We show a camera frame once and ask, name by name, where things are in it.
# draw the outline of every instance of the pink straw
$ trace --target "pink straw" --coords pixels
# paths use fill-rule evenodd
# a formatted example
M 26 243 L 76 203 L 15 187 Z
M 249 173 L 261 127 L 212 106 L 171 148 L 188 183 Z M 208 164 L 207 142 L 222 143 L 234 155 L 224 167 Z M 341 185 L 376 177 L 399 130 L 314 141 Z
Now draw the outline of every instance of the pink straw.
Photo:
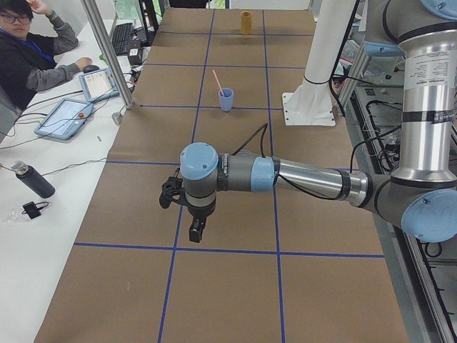
M 219 82 L 219 79 L 217 78 L 216 71 L 213 69 L 213 75 L 214 78 L 216 79 L 217 85 L 219 86 L 219 91 L 221 91 L 222 96 L 225 96 L 224 91 L 222 90 L 221 87 L 221 82 Z

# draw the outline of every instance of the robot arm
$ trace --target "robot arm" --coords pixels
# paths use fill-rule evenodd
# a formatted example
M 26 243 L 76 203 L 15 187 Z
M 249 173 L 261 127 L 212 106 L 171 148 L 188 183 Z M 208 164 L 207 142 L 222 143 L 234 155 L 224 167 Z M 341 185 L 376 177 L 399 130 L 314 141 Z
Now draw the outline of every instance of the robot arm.
M 162 187 L 194 217 L 189 239 L 199 242 L 217 191 L 296 189 L 346 200 L 424 242 L 457 234 L 457 177 L 448 169 L 457 84 L 457 4 L 437 0 L 370 0 L 366 38 L 378 53 L 398 44 L 406 57 L 401 160 L 390 176 L 322 169 L 275 157 L 218 154 L 205 143 L 187 146 L 181 174 Z M 321 20 L 318 25 L 330 25 Z
M 162 186 L 160 203 L 188 208 L 194 220 L 189 239 L 200 242 L 206 218 L 216 208 L 217 191 L 269 192 L 274 186 L 299 190 L 325 200 L 347 201 L 378 214 L 425 242 L 457 234 L 457 192 L 395 184 L 386 175 L 349 174 L 249 153 L 218 154 L 193 143 L 181 154 L 182 179 L 175 174 Z

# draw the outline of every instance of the blue cup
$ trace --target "blue cup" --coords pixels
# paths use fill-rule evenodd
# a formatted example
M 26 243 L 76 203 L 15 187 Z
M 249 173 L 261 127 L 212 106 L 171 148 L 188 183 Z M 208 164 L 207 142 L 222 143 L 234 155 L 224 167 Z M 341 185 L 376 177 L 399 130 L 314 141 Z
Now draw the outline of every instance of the blue cup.
M 233 105 L 233 89 L 223 88 L 222 91 L 224 94 L 218 91 L 219 102 L 221 103 L 222 111 L 228 112 Z

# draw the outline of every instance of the white desk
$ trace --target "white desk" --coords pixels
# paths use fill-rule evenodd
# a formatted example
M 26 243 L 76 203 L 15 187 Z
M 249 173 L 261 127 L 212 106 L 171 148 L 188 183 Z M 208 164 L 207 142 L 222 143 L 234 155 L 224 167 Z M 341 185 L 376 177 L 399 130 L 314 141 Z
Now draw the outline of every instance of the white desk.
M 111 27 L 112 23 L 106 21 L 105 24 Z M 79 34 L 79 40 L 79 47 L 64 54 L 59 64 L 70 64 L 88 56 L 94 64 L 105 67 L 99 60 L 101 52 L 89 24 Z M 123 71 L 128 71 L 126 56 L 119 61 Z M 75 76 L 67 84 L 37 94 L 31 103 L 78 90 L 81 85 Z M 60 99 L 34 106 L 30 111 L 49 113 Z M 84 99 L 84 96 L 81 94 L 75 99 Z M 95 109 L 104 103 L 97 103 Z M 22 160 L 44 174 L 69 164 L 104 158 L 118 130 L 111 115 L 123 107 L 120 97 L 109 99 L 70 141 L 38 139 L 3 149 L 0 162 L 9 166 Z M 36 126 L 37 123 L 16 125 L 16 135 L 5 137 L 0 148 L 36 138 L 33 133 Z M 104 163 L 85 164 L 46 176 L 56 193 L 46 199 L 51 205 L 42 210 L 42 216 L 27 222 L 9 222 L 11 208 L 43 199 L 22 184 L 13 172 L 0 168 L 0 343 L 33 342 L 103 167 Z

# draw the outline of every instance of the tablet screen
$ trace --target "tablet screen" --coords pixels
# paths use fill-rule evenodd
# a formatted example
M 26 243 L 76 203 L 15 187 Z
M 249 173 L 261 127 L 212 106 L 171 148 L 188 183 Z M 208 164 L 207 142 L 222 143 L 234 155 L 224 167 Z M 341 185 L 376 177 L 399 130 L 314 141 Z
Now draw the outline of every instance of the tablet screen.
M 51 116 L 41 125 L 40 131 L 48 134 L 64 134 L 68 126 L 73 124 L 78 114 L 88 105 L 76 101 L 63 101 Z
M 82 77 L 86 83 L 90 99 L 110 94 L 114 90 L 113 85 L 109 81 L 106 70 L 83 75 Z

